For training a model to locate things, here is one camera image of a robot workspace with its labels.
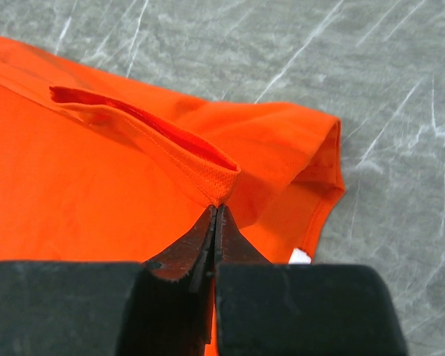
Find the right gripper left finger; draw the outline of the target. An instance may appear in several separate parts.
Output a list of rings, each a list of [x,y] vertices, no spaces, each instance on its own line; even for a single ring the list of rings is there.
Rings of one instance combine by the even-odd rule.
[[[0,261],[0,355],[203,355],[216,217],[143,263]]]

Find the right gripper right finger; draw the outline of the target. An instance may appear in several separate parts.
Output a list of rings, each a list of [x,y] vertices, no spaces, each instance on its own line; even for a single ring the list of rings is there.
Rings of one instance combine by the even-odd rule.
[[[215,225],[220,355],[406,355],[389,290],[371,267],[276,264],[226,205]]]

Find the orange t shirt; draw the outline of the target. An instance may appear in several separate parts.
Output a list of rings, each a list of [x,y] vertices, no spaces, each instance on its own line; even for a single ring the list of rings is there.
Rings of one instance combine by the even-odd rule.
[[[0,36],[0,261],[139,261],[227,205],[273,263],[310,263],[345,193],[341,121],[212,102]]]

